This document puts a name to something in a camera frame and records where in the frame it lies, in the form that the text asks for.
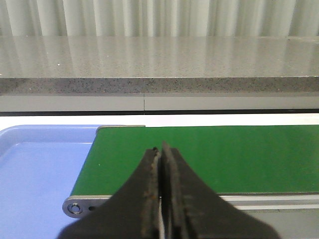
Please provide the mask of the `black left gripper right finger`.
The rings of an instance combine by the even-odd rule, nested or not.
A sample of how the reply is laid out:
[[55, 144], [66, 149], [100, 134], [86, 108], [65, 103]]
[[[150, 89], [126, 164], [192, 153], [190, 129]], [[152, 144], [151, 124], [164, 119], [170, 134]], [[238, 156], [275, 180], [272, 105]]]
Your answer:
[[192, 170], [176, 148], [162, 143], [175, 239], [278, 239], [270, 225], [235, 208]]

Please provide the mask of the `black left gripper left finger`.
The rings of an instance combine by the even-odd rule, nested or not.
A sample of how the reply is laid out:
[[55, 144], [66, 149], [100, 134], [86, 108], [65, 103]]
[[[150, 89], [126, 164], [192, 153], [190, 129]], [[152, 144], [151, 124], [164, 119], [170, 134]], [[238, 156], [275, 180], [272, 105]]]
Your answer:
[[159, 159], [157, 148], [146, 150], [122, 187], [89, 215], [66, 226], [58, 238], [160, 238]]

